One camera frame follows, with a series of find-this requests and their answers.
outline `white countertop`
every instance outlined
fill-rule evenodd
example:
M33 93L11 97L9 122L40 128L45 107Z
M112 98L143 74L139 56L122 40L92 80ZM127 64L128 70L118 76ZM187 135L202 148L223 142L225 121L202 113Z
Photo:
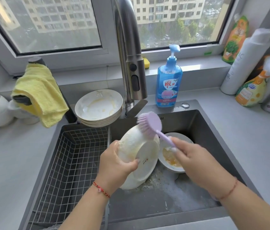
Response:
M154 104L154 95L148 104ZM177 101L196 99L261 196L270 204L270 114L245 108L218 88L179 92ZM55 129L16 121L0 128L0 229L18 229ZM229 217L159 229L233 229Z

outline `sink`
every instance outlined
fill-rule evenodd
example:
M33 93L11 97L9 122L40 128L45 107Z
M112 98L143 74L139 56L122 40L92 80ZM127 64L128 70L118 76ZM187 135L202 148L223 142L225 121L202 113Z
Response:
M259 195L199 103L187 101L188 109L182 103L177 102L174 108L149 105L141 112L157 113L164 133L184 134L205 147L229 173ZM135 125L136 118L121 115L109 127L63 126L20 229L59 228L94 181L100 154ZM228 214L220 202L186 174L172 173L157 162L144 184L132 190L118 189L112 195L102 224L109 230L141 230L225 216Z

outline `person's left hand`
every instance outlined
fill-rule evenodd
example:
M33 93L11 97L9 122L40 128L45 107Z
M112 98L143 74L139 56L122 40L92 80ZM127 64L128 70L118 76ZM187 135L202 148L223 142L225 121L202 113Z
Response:
M138 160L123 162L117 156L119 141L115 140L101 154L99 171L95 182L109 195L112 195L125 182L127 176L138 167Z

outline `window sill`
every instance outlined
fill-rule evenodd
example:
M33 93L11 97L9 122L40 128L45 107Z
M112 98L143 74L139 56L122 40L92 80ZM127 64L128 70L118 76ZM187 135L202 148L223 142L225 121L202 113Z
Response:
M148 95L155 94L157 69L164 64L165 61L151 62L146 70ZM183 71L180 91L219 87L231 67L221 60L220 55L178 59L178 65ZM70 104L96 89L109 88L124 95L120 65L54 72L53 76ZM0 94L9 97L15 83L10 78L0 89Z

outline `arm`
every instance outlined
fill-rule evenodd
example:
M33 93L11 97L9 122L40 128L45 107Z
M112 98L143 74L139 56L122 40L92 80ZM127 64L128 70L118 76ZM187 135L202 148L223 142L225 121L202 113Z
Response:
M117 154L116 140L101 154L95 182L110 196L138 167L138 161L124 163ZM108 197L92 185L80 199L59 230L99 230Z
M220 200L239 230L270 230L270 205L227 172L216 159L198 144L171 138L179 148L175 157L186 174L199 186Z

